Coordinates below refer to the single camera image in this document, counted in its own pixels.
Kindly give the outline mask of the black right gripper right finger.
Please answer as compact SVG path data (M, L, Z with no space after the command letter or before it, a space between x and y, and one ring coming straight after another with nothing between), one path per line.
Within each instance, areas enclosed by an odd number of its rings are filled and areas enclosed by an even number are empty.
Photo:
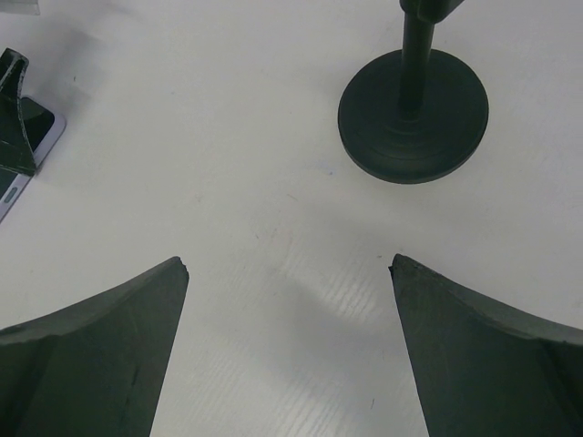
M389 268L431 436L579 436L582 331L401 254Z

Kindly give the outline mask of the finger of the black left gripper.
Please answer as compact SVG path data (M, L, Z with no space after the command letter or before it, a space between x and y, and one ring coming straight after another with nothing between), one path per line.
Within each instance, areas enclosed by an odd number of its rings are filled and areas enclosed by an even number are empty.
M1 55L1 168L32 177L36 162L21 104L28 65L28 59L11 48Z

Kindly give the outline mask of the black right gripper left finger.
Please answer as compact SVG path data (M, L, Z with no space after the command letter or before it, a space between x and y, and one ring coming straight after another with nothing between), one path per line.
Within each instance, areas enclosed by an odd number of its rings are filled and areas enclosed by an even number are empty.
M2 435L150 435L188 284L172 257L2 329Z

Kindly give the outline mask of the phone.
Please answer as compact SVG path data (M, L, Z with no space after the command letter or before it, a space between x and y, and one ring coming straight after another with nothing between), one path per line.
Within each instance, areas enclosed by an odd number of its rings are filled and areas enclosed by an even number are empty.
M40 170L65 131L66 119L30 96L22 98L22 108L37 170ZM1 169L1 219L5 218L31 180L32 177Z

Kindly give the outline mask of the black phone stand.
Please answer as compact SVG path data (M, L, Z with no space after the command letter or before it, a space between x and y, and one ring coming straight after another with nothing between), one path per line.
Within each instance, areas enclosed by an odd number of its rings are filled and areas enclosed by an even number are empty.
M459 58L432 47L435 25L457 1L403 1L403 46L365 65L338 108L343 147L366 173L421 184L460 168L474 154L489 116L486 90Z

